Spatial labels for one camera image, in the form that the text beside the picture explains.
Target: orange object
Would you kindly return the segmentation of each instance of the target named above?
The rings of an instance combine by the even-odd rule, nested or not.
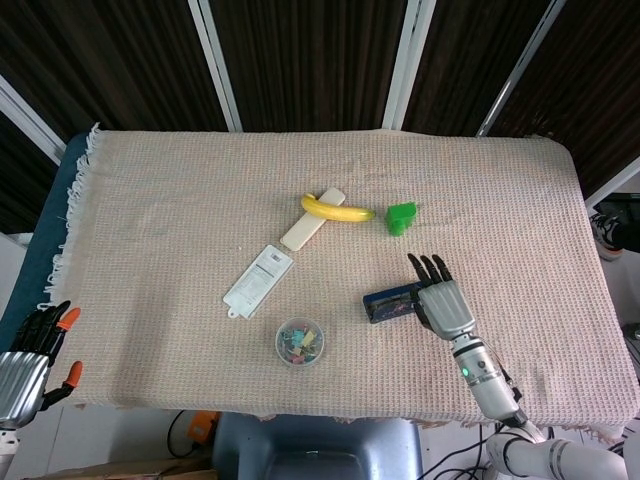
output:
[[[73,327],[73,324],[80,316],[80,313],[81,310],[78,307],[69,310],[69,313],[62,317],[62,320],[60,320],[56,326],[60,327],[65,332],[71,330],[71,327]]]
[[[220,412],[197,411],[189,425],[187,437],[200,445],[206,445],[213,439],[219,419]]]
[[[64,381],[70,387],[76,388],[78,386],[78,382],[80,381],[80,376],[82,375],[82,362],[75,361],[73,365],[71,365],[71,370],[69,370],[69,376]]]

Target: dark curtain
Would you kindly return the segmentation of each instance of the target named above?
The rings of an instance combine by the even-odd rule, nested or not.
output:
[[[475,135],[548,5],[438,1],[403,130]]]
[[[0,73],[65,141],[226,130],[186,0],[3,1]]]
[[[640,3],[568,0],[490,131],[571,152],[585,196],[640,156]]]
[[[244,130],[380,128],[406,1],[211,6]]]
[[[56,165],[0,113],[0,231],[33,232]]]

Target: orange fingertip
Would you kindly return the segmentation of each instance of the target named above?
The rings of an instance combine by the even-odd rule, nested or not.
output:
[[[64,381],[67,385],[76,388],[78,386],[78,382],[80,381],[80,376],[82,375],[82,362],[75,361],[73,365],[71,365],[71,370],[69,370],[69,376]]]
[[[69,310],[69,313],[62,317],[62,320],[60,320],[56,326],[66,331],[71,330],[71,327],[73,327],[73,324],[80,316],[80,313],[81,310],[78,307]]]

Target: beige tablecloth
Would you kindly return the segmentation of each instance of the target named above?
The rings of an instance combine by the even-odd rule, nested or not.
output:
[[[75,401],[480,421],[446,342],[414,316],[367,321],[362,296],[414,281],[414,252],[447,261],[533,421],[611,433],[638,411],[574,167],[552,141],[95,131],[79,163],[51,288],[83,309],[54,371],[84,362]],[[254,318],[228,318],[222,297],[279,245],[301,195],[331,186],[378,217],[325,224]],[[391,237],[386,207],[407,201],[415,224]],[[309,369],[274,350],[296,315],[326,334]]]

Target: shoe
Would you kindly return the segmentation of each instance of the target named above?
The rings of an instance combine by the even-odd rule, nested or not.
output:
[[[609,262],[620,258],[624,250],[614,247],[611,239],[611,232],[620,224],[618,218],[596,213],[589,220],[591,221],[591,231],[593,232],[593,238],[596,240],[596,249],[600,258]]]

